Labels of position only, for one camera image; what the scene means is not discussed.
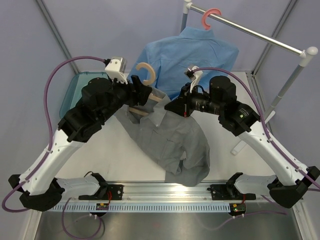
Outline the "beige wooden hanger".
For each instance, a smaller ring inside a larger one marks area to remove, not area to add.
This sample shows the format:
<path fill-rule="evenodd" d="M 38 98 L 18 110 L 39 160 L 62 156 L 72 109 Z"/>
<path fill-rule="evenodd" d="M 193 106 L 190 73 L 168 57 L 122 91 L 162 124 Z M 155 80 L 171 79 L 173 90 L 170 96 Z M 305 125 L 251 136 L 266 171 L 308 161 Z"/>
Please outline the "beige wooden hanger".
<path fill-rule="evenodd" d="M 146 63 L 146 62 L 140 62 L 140 63 L 138 63 L 138 64 L 136 65 L 136 67 L 135 67 L 135 69 L 136 69 L 137 71 L 139 71 L 141 68 L 146 69 L 146 70 L 148 71 L 148 73 L 149 73 L 149 79 L 143 80 L 143 84 L 144 84 L 145 86 L 150 86 L 150 85 L 151 85 L 152 83 L 154 83 L 155 80 L 156 80 L 155 70 L 153 69 L 153 67 L 152 67 L 150 64 L 148 64 L 148 63 Z M 162 98 L 154 95 L 153 93 L 150 93 L 150 95 L 148 96 L 148 98 L 149 98 L 150 100 L 155 101 L 155 102 L 160 102 L 160 101 L 162 100 Z M 134 108 L 134 107 L 129 107 L 128 110 L 129 110 L 131 113 L 135 113 L 135 114 L 140 115 L 140 116 L 143 116 L 143 117 L 144 117 L 144 116 L 147 116 L 147 115 L 149 114 L 149 113 L 147 113 L 147 112 L 144 112 L 144 111 L 142 111 L 142 110 L 140 110 L 140 109 L 137 109 L 137 108 Z"/>

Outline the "grey shirt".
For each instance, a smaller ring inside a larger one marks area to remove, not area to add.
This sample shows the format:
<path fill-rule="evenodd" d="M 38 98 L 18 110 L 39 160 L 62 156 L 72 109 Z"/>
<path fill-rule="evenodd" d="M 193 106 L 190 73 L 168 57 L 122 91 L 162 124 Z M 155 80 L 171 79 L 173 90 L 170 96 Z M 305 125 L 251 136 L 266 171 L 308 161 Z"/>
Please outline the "grey shirt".
<path fill-rule="evenodd" d="M 123 106 L 115 117 L 138 147 L 165 170 L 165 182 L 194 187 L 210 172 L 208 140 L 193 117 L 165 110 L 171 100 L 164 92 L 153 88 L 152 94 L 161 100 L 136 106 L 145 116 Z"/>

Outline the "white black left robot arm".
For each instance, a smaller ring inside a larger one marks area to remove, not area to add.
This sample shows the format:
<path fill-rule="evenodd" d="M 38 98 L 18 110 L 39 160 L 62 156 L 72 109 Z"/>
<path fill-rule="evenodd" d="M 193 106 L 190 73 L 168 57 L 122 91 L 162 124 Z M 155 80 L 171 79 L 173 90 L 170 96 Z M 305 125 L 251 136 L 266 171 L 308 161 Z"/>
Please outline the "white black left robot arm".
<path fill-rule="evenodd" d="M 13 174 L 8 182 L 21 192 L 25 210 L 45 212 L 62 199 L 105 200 L 109 184 L 99 174 L 80 178 L 57 178 L 67 160 L 102 129 L 122 106 L 143 106 L 152 87 L 137 75 L 125 84 L 109 78 L 93 78 L 81 90 L 75 107 L 66 112 L 47 148 L 23 174 Z"/>

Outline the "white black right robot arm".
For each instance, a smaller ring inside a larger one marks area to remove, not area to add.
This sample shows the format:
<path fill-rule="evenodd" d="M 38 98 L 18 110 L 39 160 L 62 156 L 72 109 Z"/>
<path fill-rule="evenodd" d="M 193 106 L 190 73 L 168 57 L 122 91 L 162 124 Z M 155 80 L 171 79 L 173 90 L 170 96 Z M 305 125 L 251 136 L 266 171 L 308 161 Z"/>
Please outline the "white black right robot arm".
<path fill-rule="evenodd" d="M 247 104 L 237 100 L 236 85 L 226 76 L 215 76 L 209 92 L 198 92 L 185 84 L 179 96 L 164 107 L 188 118 L 193 111 L 218 116 L 220 125 L 249 145 L 272 169 L 270 176 L 235 173 L 226 182 L 226 193 L 237 199 L 244 194 L 271 197 L 280 206 L 290 209 L 308 191 L 320 171 L 295 159 L 263 128 L 260 116 Z"/>

